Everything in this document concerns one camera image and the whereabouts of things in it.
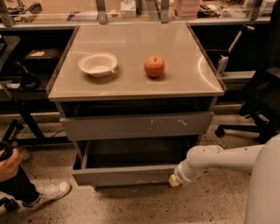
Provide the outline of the person's hand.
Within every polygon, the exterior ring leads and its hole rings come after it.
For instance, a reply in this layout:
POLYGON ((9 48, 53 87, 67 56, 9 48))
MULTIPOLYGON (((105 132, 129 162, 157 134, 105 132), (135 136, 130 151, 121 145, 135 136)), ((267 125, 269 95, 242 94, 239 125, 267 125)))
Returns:
POLYGON ((0 162, 0 182, 4 182, 15 177, 22 161, 23 156, 21 152, 17 148, 14 148, 11 156, 0 162))

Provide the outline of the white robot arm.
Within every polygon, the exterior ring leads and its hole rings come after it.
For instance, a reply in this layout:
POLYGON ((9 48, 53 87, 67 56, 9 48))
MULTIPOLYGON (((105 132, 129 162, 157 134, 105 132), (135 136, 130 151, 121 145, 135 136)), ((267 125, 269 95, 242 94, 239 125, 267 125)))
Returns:
POLYGON ((280 224, 280 135, 265 144, 228 150, 194 146, 175 167, 169 183, 187 185, 217 168, 251 175, 244 224, 280 224))

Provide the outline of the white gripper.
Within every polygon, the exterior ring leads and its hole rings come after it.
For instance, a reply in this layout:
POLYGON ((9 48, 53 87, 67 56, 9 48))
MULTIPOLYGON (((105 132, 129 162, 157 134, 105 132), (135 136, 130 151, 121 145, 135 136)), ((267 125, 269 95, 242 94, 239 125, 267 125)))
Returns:
POLYGON ((171 187, 187 185, 198 179, 200 175, 192 168, 188 162, 182 161, 174 170, 174 174, 169 177, 171 187))

